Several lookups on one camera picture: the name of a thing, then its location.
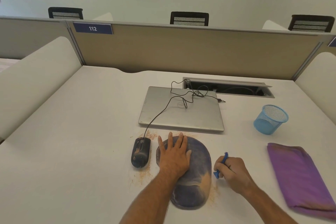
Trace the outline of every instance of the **office chair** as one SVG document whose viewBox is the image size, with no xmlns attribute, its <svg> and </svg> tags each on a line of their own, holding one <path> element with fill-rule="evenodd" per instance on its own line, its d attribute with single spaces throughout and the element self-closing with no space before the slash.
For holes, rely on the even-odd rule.
<svg viewBox="0 0 336 224">
<path fill-rule="evenodd" d="M 208 26 L 209 14 L 196 12 L 171 12 L 170 24 Z"/>
<path fill-rule="evenodd" d="M 83 20 L 83 9 L 70 7 L 49 7 L 49 18 Z"/>
<path fill-rule="evenodd" d="M 335 18 L 321 15 L 292 15 L 291 31 L 330 32 Z"/>
</svg>

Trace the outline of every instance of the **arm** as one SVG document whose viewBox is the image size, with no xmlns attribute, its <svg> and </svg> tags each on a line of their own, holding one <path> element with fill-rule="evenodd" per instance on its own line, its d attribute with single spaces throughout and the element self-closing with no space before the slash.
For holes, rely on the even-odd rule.
<svg viewBox="0 0 336 224">
<path fill-rule="evenodd" d="M 223 156 L 215 163 L 214 170 L 219 170 L 233 191 L 241 194 L 257 211 L 265 224 L 297 224 L 253 181 L 241 158 L 229 157 L 222 164 Z"/>
<path fill-rule="evenodd" d="M 157 140 L 161 153 L 160 171 L 132 202 L 120 224 L 162 224 L 176 182 L 189 169 L 191 150 L 186 153 L 186 136 L 180 133 L 173 146 L 170 132 L 167 150 L 160 136 Z"/>
</svg>

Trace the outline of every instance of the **blue brush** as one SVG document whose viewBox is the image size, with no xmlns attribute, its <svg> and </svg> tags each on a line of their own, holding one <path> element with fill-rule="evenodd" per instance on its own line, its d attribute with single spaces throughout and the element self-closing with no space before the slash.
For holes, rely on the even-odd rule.
<svg viewBox="0 0 336 224">
<path fill-rule="evenodd" d="M 226 152 L 225 154 L 224 154 L 224 158 L 223 158 L 223 160 L 222 160 L 222 164 L 224 164 L 225 163 L 225 161 L 226 161 L 226 159 L 229 157 L 229 154 Z M 215 175 L 215 177 L 217 178 L 217 179 L 219 179 L 219 170 L 217 169 L 217 171 L 216 172 L 213 172 L 213 174 Z"/>
</svg>

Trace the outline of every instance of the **folded cloth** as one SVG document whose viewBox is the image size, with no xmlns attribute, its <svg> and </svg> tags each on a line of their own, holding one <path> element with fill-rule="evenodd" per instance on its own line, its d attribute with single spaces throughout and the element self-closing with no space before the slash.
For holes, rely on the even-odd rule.
<svg viewBox="0 0 336 224">
<path fill-rule="evenodd" d="M 267 150 L 289 208 L 336 220 L 336 205 L 312 158 L 302 147 L 269 143 Z"/>
</svg>

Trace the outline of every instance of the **silver laptop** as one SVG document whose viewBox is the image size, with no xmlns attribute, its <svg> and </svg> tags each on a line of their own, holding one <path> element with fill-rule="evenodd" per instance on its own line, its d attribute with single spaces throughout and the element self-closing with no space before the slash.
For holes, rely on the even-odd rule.
<svg viewBox="0 0 336 224">
<path fill-rule="evenodd" d="M 172 92 L 179 95 L 187 93 L 186 89 L 172 89 Z M 209 96 L 217 98 L 216 93 L 209 91 Z M 149 87 L 142 111 L 139 124 L 148 125 L 168 104 L 169 100 L 176 96 L 170 93 L 170 88 Z M 192 101 L 192 93 L 183 96 L 187 101 Z M 188 108 L 184 107 L 180 97 L 173 98 L 166 110 L 161 113 L 151 125 L 191 128 L 198 130 L 224 131 L 221 111 L 217 99 L 211 97 L 194 96 L 193 103 L 187 103 Z"/>
</svg>

